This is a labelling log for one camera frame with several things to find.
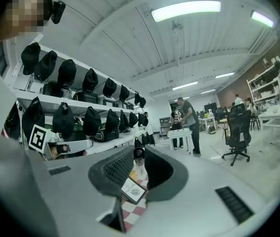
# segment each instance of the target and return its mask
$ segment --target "white ceiling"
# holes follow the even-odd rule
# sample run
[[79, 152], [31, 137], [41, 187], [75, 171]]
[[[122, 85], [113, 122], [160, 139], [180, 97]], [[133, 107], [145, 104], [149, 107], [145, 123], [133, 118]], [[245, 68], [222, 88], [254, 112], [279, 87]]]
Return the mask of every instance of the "white ceiling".
[[[192, 0], [63, 0], [58, 25], [42, 43], [72, 56], [143, 95], [193, 96], [220, 89], [243, 73], [276, 39], [276, 30], [250, 18], [254, 9], [275, 22], [265, 0], [218, 0], [221, 12], [156, 23], [151, 9]], [[172, 31], [172, 20], [183, 30]], [[233, 77], [216, 75], [236, 72]], [[173, 91], [193, 81], [198, 84]]]

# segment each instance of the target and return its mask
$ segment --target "tag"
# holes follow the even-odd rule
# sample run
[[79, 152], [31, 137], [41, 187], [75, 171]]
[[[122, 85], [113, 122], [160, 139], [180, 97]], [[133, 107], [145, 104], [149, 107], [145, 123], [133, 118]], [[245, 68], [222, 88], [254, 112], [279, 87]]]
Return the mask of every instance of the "tag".
[[240, 142], [241, 141], [244, 141], [244, 134], [243, 133], [240, 134]]

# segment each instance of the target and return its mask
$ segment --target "white wall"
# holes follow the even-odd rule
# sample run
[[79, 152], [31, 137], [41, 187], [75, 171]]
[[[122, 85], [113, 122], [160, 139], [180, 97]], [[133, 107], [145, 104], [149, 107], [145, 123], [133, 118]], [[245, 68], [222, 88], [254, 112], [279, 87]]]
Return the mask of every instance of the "white wall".
[[195, 111], [204, 111], [204, 106], [211, 103], [216, 103], [217, 107], [220, 107], [217, 94], [209, 94], [205, 96], [199, 96], [194, 98], [189, 98], [188, 101], [192, 104]]
[[149, 113], [153, 132], [159, 132], [160, 118], [169, 117], [171, 113], [168, 97], [161, 96], [155, 98], [155, 102], [153, 100], [148, 100], [143, 110]]

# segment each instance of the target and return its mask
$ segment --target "dark pants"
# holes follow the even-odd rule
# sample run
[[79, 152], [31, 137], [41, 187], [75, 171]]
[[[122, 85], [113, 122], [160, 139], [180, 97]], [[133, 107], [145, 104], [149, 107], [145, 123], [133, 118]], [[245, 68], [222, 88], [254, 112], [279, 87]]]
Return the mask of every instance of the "dark pants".
[[194, 151], [197, 154], [200, 154], [200, 147], [199, 147], [199, 123], [196, 122], [189, 126], [189, 129], [193, 132], [191, 137], [193, 139], [193, 144], [194, 144]]
[[[178, 129], [182, 129], [181, 123], [177, 123], [177, 124], [173, 124], [173, 126], [171, 127], [172, 130], [178, 130]], [[183, 146], [183, 138], [179, 138], [179, 146]], [[173, 146], [174, 148], [177, 148], [177, 139], [173, 139]]]

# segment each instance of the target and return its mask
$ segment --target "black mesh chair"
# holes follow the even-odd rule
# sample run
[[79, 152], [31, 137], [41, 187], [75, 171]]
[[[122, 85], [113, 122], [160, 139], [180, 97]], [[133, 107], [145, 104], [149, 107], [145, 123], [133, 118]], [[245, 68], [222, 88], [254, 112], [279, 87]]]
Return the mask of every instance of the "black mesh chair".
[[246, 155], [247, 146], [251, 141], [251, 136], [249, 134], [250, 118], [250, 110], [244, 111], [242, 113], [233, 112], [233, 114], [230, 114], [227, 118], [231, 135], [228, 137], [225, 131], [225, 142], [231, 147], [231, 152], [222, 155], [222, 158], [224, 159], [224, 156], [235, 155], [231, 166], [234, 165], [235, 159], [238, 155], [246, 157], [247, 161], [250, 159], [250, 157]]

